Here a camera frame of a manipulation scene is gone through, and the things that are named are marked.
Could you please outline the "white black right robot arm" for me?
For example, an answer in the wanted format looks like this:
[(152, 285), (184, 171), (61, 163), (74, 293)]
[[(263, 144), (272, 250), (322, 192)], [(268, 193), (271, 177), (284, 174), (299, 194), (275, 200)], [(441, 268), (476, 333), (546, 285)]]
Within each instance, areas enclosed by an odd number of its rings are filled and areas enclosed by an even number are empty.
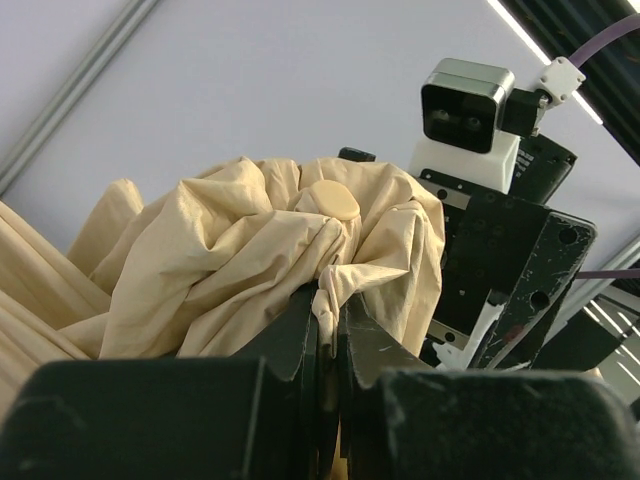
[(417, 181), (443, 205), (442, 292), (420, 358), (451, 369), (532, 367), (595, 226), (548, 207), (575, 155), (524, 139), (507, 193), (423, 167)]

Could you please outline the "beige and black folding umbrella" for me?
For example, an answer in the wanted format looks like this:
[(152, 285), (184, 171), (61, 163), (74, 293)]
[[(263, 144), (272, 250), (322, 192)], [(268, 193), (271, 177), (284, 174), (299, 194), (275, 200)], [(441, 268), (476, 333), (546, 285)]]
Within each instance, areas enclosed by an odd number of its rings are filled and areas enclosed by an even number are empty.
[(340, 311), (373, 278), (354, 264), (366, 194), (388, 163), (239, 158), (152, 204), (111, 184), (68, 254), (1, 210), (1, 426), (20, 390), (58, 361), (228, 357), (302, 286), (316, 292), (317, 475), (340, 452)]

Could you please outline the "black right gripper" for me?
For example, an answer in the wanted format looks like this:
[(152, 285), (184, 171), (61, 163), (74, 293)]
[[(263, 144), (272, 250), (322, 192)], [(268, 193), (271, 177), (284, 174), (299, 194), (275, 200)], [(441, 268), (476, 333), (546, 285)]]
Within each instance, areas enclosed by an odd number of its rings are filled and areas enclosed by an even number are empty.
[(378, 202), (354, 264), (372, 274), (341, 308), (358, 313), (439, 370), (531, 367), (597, 237), (586, 220), (479, 186), (465, 210), (455, 178), (384, 173), (366, 194)]

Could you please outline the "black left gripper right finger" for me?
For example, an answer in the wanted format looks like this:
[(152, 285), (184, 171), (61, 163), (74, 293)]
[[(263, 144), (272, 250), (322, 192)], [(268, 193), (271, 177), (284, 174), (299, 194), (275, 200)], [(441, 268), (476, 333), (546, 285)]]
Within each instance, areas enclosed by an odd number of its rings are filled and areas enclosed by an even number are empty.
[(352, 479), (635, 479), (630, 410), (601, 380), (436, 370), (368, 312), (340, 313), (340, 452)]

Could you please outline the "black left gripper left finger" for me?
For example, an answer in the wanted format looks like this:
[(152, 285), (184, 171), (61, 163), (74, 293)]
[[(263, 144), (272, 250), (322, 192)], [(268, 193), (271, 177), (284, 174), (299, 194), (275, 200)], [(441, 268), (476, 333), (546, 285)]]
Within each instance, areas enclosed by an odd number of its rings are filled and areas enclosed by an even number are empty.
[(39, 368), (2, 423), (2, 477), (315, 478), (315, 292), (228, 357)]

